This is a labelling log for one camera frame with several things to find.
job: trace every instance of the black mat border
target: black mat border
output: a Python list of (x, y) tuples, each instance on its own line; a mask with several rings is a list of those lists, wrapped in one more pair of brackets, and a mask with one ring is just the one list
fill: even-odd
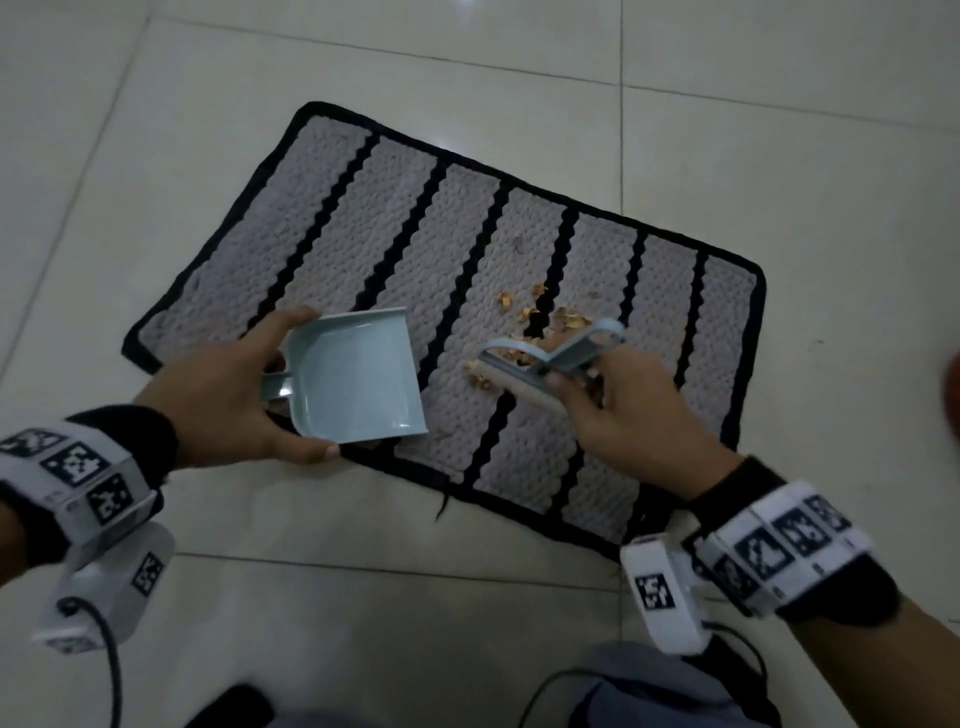
[[(210, 239), (206, 241), (198, 255), (186, 268), (180, 272), (169, 290), (167, 290), (160, 300), (157, 301), (150, 308), (150, 310), (147, 311), (147, 313), (144, 314), (136, 322), (136, 324), (133, 325), (131, 330), (124, 337), (121, 353), (133, 364), (148, 374), (155, 374), (160, 369), (162, 366), (161, 362), (152, 353), (150, 353), (147, 348), (143, 346), (143, 344), (140, 343), (140, 331), (144, 328), (144, 326), (146, 326), (147, 322), (157, 315), (157, 313), (169, 308), (180, 297), (180, 294), (183, 292), (183, 286), (189, 280), (190, 275), (203, 263), (209, 260), (210, 256), (213, 255), (213, 251), (217, 249), (217, 246), (220, 245), (220, 242), (224, 239), (227, 233), (233, 228), (234, 225), (243, 219), (248, 207), (250, 207), (252, 201), (266, 186), (267, 181), (274, 174), (276, 167), (286, 156), (290, 146), (296, 140), (300, 130), (310, 121), (310, 119), (316, 116), (335, 119), (337, 121), (362, 127), (374, 133), (379, 133), (384, 138), (392, 139), (393, 141), (401, 144), (406, 144), (427, 154), (434, 155), (439, 159), (444, 159), (451, 164), (459, 164), (467, 169), (489, 175), (490, 177), (494, 177), (502, 182), (512, 185), (513, 187), (517, 187), (531, 194), (540, 196), (557, 205), (572, 207), (580, 212), (580, 214), (587, 214), (604, 220), (610, 220), (625, 227), (633, 228), (639, 232), (644, 232), (648, 235), (653, 234), (656, 237), (669, 240), (672, 243), (683, 245), (691, 250), (697, 252), (706, 252), (709, 255), (726, 260), (729, 263), (737, 265), (754, 274), (756, 276), (756, 286), (750, 298), (750, 314), (747, 319), (747, 325), (744, 327), (743, 331), (743, 348), (740, 354), (740, 366), (734, 375), (731, 406), (726, 418), (724, 419), (720, 437), (725, 445), (730, 448), (736, 448), (740, 439), (740, 416), (743, 412), (743, 402), (747, 395), (747, 384), (750, 382), (750, 378), (754, 371), (756, 345), (760, 334), (760, 324), (763, 320), (763, 307), (766, 301), (766, 277), (764, 277), (763, 271), (758, 265), (756, 265), (756, 263), (753, 263), (751, 260), (748, 260), (740, 255), (716, 248), (700, 240), (694, 240), (693, 238), (680, 235), (676, 232), (654, 228), (653, 226), (646, 225), (637, 220), (632, 220), (630, 218), (623, 217), (622, 215), (599, 209), (598, 207), (586, 205), (585, 203), (573, 200), (565, 195), (536, 187), (528, 182), (524, 182), (523, 180), (514, 177), (513, 175), (508, 175), (505, 172), (494, 169), (475, 159), (463, 157), (455, 152), (450, 152), (446, 149), (435, 147), (432, 144), (428, 144), (424, 141), (420, 141), (419, 139), (407, 136), (404, 133), (396, 132), (393, 129), (383, 126), (379, 122), (373, 121), (367, 116), (356, 113), (355, 111), (350, 111), (349, 109), (344, 109), (343, 107), (338, 107), (334, 104), (328, 104), (321, 101), (310, 102), (301, 107), (297, 113), (294, 114), (294, 118), (287, 127), (286, 132), (284, 132), (283, 137), (280, 139), (280, 143), (277, 144), (276, 148), (267, 156), (267, 158), (265, 158), (257, 166), (250, 181), (244, 187), (243, 192), (240, 193), (240, 196), (236, 199), (233, 205), (230, 206), (230, 210), (220, 227), (216, 230), (216, 232), (213, 233)], [(348, 457), (350, 460), (360, 463), (361, 465), (366, 465), (383, 473), (388, 473), (411, 480), (427, 488), (452, 494), (458, 500), (481, 505), (484, 508), (493, 511), (494, 513), (498, 513), (501, 516), (505, 516), (506, 518), (526, 525), (527, 527), (538, 531), (550, 539), (565, 541), (577, 546), (590, 548), (610, 559), (613, 559), (614, 561), (619, 559), (619, 545), (615, 545), (599, 536), (591, 534), (583, 529), (577, 528), (576, 526), (565, 522), (545, 522), (541, 514), (524, 508), (523, 506), (511, 503), (508, 500), (492, 496), (482, 491), (471, 490), (467, 492), (464, 489), (459, 489), (455, 484), (451, 483), (450, 478), (447, 475), (444, 475), (433, 468), (429, 468), (425, 465), (421, 465), (412, 461), (401, 460), (392, 455), (375, 453), (371, 450), (353, 446), (344, 446), (343, 453), (345, 457)]]

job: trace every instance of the left hand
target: left hand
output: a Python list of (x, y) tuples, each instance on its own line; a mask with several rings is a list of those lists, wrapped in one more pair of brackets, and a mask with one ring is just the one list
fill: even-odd
[(319, 316), (309, 306), (274, 311), (239, 341), (216, 344), (163, 367), (133, 400), (165, 415), (177, 432), (177, 468), (275, 458), (318, 463), (340, 454), (327, 440), (278, 427), (260, 402), (260, 375), (290, 329)]

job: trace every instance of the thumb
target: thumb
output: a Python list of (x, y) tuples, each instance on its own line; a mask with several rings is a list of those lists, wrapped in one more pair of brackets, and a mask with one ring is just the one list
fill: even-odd
[(559, 372), (547, 373), (543, 381), (553, 390), (557, 399), (564, 403), (570, 419), (577, 425), (578, 432), (584, 434), (599, 424), (602, 411), (577, 382)]
[(310, 465), (339, 457), (340, 447), (329, 440), (300, 437), (277, 427), (271, 443), (271, 454), (277, 460), (297, 465)]

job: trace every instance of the right hand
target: right hand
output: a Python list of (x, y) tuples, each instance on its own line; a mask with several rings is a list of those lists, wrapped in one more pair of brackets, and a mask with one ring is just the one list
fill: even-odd
[(686, 406), (657, 355), (622, 345), (601, 354), (594, 367), (604, 379), (603, 409), (573, 379), (551, 372), (546, 381), (581, 447), (614, 470), (691, 500), (742, 460)]

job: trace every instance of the light blue dustpan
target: light blue dustpan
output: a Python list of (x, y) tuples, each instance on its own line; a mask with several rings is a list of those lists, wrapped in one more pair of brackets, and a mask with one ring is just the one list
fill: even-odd
[(264, 375), (260, 398), (287, 399), (301, 435), (355, 443), (427, 431), (405, 308), (323, 316), (282, 349), (287, 371)]

